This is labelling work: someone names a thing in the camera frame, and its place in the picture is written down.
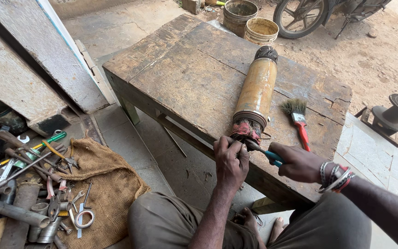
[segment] bare foot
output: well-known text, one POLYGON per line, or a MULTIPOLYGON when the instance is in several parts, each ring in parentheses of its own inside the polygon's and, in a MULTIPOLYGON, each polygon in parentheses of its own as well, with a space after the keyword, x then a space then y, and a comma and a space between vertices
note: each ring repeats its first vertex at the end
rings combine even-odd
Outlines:
POLYGON ((287 225, 288 224, 286 224, 284 226, 284 219, 282 217, 277 218, 274 221, 273 230, 271 231, 271 236, 270 236, 270 240, 268 241, 268 243, 273 243, 277 239, 279 234, 285 229, 285 227, 287 225))
POLYGON ((256 235, 257 240, 259 241, 259 248, 266 249, 262 238, 259 235, 259 231, 257 230, 257 221, 254 215, 251 213, 248 207, 244 207, 242 210, 242 214, 236 214, 234 217, 234 223, 243 225, 250 229, 254 235, 256 235))

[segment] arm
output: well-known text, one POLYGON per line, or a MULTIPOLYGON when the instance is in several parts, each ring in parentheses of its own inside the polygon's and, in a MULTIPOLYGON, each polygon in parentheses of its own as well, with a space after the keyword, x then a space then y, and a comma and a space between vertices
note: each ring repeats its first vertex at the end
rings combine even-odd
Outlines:
POLYGON ((222 248, 231 201, 248 173, 249 154, 245 144, 223 136, 214 142, 214 154, 217 184, 189 249, 222 248))
POLYGON ((342 190, 362 212, 398 244, 398 196, 354 177, 342 190))
MULTIPOLYGON (((279 154, 286 161, 286 164, 279 168, 280 176, 284 175, 298 182, 322 183, 320 166, 327 161, 326 159, 301 148, 275 142, 270 144, 268 150, 279 154)), ((334 163, 326 166, 326 179, 329 178, 333 167, 334 163)), ((342 189, 342 193, 398 244, 397 195, 357 176, 342 189)))

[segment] red brush handle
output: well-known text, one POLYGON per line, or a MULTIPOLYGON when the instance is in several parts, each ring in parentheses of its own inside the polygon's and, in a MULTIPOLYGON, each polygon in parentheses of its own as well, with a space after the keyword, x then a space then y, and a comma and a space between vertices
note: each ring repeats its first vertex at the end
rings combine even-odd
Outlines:
POLYGON ((307 130, 305 130, 305 126, 307 124, 304 123, 304 122, 296 121, 296 122, 294 122, 294 125, 299 127, 300 138, 302 139, 303 146, 305 147, 305 150, 306 151, 311 151, 310 142, 308 141, 307 130))

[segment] wall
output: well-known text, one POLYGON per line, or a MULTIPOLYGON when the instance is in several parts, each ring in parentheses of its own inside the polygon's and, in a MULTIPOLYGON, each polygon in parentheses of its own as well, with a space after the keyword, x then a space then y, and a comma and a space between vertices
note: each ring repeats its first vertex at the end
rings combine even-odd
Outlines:
POLYGON ((48 0, 61 19, 88 14, 136 0, 48 0))
POLYGON ((47 1, 0 0, 0 22, 85 113, 108 105, 47 1))
POLYGON ((0 100, 23 115, 27 125, 40 134, 37 126, 61 114, 67 105, 0 40, 0 100))

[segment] motorcycle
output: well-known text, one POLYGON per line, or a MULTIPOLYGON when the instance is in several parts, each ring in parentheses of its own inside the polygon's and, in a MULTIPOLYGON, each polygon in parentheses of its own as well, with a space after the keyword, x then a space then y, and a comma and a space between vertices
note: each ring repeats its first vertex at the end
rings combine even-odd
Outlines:
POLYGON ((273 21, 279 26, 279 36, 287 39, 304 37, 319 25, 325 26, 333 13, 342 12, 345 22, 335 39, 349 23, 368 18, 391 0, 280 0, 273 21))

